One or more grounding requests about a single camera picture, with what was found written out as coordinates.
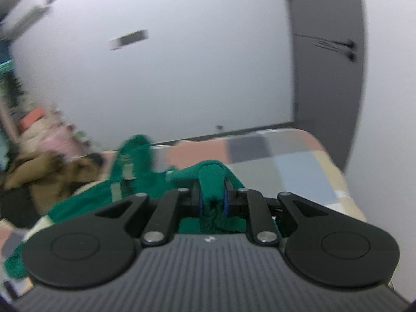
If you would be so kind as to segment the patchwork bed cover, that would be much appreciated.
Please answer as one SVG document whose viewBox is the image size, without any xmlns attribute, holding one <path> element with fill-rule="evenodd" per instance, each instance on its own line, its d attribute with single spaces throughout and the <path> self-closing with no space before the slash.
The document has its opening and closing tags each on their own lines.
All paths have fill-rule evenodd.
<svg viewBox="0 0 416 312">
<path fill-rule="evenodd" d="M 245 186 L 265 197 L 293 192 L 347 216 L 365 219 L 350 197 L 343 173 L 320 142 L 303 130 L 264 130 L 200 142 L 181 140 L 172 146 L 153 146 L 150 150 L 154 177 L 171 171 L 182 173 L 199 162 L 216 160 Z M 16 281 L 14 289 L 18 295 L 25 294 L 30 286 L 21 261 L 21 248 L 27 239 L 76 213 L 121 199 L 125 188 L 107 181 L 119 156 L 119 151 L 104 152 L 107 161 L 103 179 L 81 187 L 49 215 L 35 219 L 27 229 L 19 229 L 15 223 L 1 224 L 1 271 L 5 280 Z"/>
</svg>

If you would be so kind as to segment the green sweatshirt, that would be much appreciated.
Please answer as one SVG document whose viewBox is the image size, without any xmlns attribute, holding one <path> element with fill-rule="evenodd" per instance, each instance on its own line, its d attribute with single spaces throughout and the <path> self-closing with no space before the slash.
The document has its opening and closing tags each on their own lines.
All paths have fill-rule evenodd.
<svg viewBox="0 0 416 312">
<path fill-rule="evenodd" d="M 225 182 L 229 180 L 236 189 L 242 188 L 243 183 L 221 161 L 193 162 L 182 168 L 170 166 L 161 172 L 155 171 L 153 162 L 149 140 L 144 135 L 131 137 L 120 147 L 107 180 L 54 205 L 37 220 L 28 236 L 139 192 L 158 199 L 168 190 L 192 188 L 195 183 L 201 187 L 203 212 L 195 218 L 181 219 L 181 234 L 246 232 L 245 219 L 224 214 Z"/>
</svg>

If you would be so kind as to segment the grey door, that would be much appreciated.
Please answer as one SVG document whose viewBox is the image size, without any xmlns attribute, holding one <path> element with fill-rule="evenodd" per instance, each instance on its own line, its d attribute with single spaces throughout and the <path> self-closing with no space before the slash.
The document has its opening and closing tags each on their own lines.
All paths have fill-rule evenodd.
<svg viewBox="0 0 416 312">
<path fill-rule="evenodd" d="M 365 58 L 362 0 L 288 0 L 295 64 L 295 124 L 344 169 L 360 108 Z M 356 43 L 357 61 L 313 44 Z"/>
</svg>

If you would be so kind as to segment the brown garment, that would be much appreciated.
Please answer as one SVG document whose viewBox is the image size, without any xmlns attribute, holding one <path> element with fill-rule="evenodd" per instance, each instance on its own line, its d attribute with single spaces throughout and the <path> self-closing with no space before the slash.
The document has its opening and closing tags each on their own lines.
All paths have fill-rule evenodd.
<svg viewBox="0 0 416 312">
<path fill-rule="evenodd" d="M 2 185 L 5 190 L 27 186 L 39 215 L 69 198 L 78 188 L 100 179 L 104 159 L 101 154 L 67 160 L 55 151 L 17 156 L 10 164 Z"/>
</svg>

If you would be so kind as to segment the grey wall panel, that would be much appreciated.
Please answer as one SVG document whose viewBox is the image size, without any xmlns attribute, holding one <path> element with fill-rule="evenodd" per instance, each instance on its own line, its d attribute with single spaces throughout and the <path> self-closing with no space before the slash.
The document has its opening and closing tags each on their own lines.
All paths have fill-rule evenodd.
<svg viewBox="0 0 416 312">
<path fill-rule="evenodd" d="M 147 30 L 139 30 L 139 31 L 129 33 L 127 35 L 110 40 L 109 47 L 110 47 L 110 50 L 118 50 L 130 44 L 134 44 L 136 42 L 147 40 L 148 37 L 149 35 L 148 35 Z"/>
</svg>

